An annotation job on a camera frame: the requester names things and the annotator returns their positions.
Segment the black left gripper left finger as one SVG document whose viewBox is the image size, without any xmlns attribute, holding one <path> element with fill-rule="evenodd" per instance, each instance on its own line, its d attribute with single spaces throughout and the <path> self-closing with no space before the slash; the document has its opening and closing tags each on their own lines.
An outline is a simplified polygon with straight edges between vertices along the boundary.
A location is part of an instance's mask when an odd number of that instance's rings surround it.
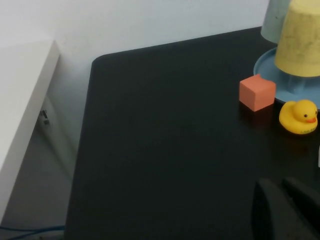
<svg viewBox="0 0 320 240">
<path fill-rule="evenodd" d="M 285 189 L 270 179 L 260 178 L 254 187 L 251 229 L 255 240 L 318 240 Z"/>
</svg>

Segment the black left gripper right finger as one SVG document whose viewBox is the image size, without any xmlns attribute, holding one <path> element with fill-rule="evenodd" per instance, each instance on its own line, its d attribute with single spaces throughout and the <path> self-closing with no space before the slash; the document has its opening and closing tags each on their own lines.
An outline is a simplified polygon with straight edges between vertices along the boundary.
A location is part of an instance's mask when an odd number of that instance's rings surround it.
<svg viewBox="0 0 320 240">
<path fill-rule="evenodd" d="M 320 193 L 294 177 L 286 177 L 281 185 L 317 234 L 320 233 Z"/>
</svg>

